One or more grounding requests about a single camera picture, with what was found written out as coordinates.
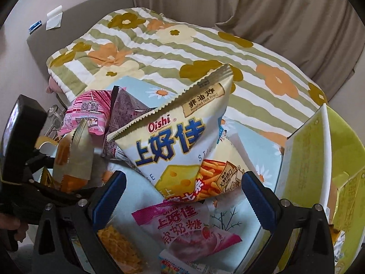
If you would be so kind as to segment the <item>green cardboard box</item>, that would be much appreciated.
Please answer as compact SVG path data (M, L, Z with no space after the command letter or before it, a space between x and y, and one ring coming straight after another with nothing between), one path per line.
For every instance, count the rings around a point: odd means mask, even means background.
M345 273L364 239L364 145L326 104L287 139L275 193L300 207L321 204L335 273Z

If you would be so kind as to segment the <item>beige curtain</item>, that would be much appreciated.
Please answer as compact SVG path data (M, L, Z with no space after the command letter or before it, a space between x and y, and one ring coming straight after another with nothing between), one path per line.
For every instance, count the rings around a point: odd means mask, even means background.
M351 78L364 25L349 0L134 0L176 21L215 27L297 65L328 98Z

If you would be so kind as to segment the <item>dark purple snack bag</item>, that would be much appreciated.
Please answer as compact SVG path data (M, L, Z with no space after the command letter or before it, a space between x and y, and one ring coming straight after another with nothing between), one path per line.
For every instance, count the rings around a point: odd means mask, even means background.
M114 86L111 93L111 115L108 130L106 131L103 143L103 156L109 160L123 161L132 169L137 168L127 158L122 149L115 141L107 141L107 135L117 131L119 128L129 124L134 119L150 112L152 108L147 107L122 87Z

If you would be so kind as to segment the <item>orange silver snack bag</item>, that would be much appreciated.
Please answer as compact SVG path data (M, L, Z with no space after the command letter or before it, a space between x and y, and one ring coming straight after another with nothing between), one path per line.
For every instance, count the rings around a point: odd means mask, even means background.
M93 155L93 142L87 121L83 119L57 146L53 166L57 188L70 194L85 187L91 178Z

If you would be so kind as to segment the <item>blue daisy tablecloth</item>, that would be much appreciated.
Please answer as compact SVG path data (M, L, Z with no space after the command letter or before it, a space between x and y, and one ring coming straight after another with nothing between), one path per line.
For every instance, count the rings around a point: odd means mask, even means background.
M227 116L227 109L222 118L222 127L248 164L248 171L252 171L265 187L275 189L282 160L278 145L230 119ZM165 248L135 222L132 213L145 207L172 201L165 200L137 169L132 169L123 161L110 162L108 170L121 170L127 178L127 186L113 213L112 223L122 232L130 235L146 255L147 260L153 262L159 251ZM242 192L241 186L226 194L197 202L205 203L209 207L212 225L235 233L242 239L240 243L197 261L229 272L239 269L244 260L257 248L261 235L260 224Z

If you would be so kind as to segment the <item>pink Oishi milk candy bag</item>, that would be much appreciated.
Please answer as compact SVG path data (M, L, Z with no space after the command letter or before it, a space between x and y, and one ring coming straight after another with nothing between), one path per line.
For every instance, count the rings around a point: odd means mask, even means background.
M210 223L200 202L162 202L132 213L135 222L173 256L193 262L240 243L241 237Z

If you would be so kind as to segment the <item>pink striped snack bag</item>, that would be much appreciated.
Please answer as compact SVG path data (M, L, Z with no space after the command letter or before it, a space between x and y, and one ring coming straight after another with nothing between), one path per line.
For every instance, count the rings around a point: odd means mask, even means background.
M104 135L110 121L111 93L110 90L89 90L79 95L68 107L58 134L70 133L85 119L89 133Z

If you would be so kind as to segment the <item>yellow waffle snack bag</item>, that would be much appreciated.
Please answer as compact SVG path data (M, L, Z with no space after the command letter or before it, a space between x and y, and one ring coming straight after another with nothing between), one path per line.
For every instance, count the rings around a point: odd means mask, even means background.
M110 256L124 273L142 273L143 260L136 247L115 227L107 226L97 235Z

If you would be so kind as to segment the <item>blue wall sticker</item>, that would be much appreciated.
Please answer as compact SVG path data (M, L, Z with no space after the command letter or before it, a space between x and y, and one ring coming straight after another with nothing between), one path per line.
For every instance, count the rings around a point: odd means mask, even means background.
M29 34L31 35L36 29L42 26L42 21L37 21L29 27Z

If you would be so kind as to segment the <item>floral striped quilt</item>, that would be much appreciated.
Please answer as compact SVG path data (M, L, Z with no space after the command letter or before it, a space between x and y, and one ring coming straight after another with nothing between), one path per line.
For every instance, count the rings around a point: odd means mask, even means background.
M234 73L227 116L268 138L289 136L327 103L318 85L275 52L147 8L113 11L46 62L69 101L124 76L154 85L148 96L167 99L224 64Z

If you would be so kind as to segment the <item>white wall switch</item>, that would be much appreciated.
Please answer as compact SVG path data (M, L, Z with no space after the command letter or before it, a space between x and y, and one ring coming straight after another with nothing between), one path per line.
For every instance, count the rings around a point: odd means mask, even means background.
M57 29L61 26L63 18L63 7L57 6L55 9L47 13L46 30Z

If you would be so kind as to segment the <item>Oishi cheese sticks bag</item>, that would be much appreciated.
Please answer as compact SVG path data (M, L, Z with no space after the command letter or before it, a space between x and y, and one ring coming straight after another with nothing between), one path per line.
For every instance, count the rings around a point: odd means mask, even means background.
M233 71L222 65L107 140L165 200L197 202L231 192L248 170L222 127L232 85Z

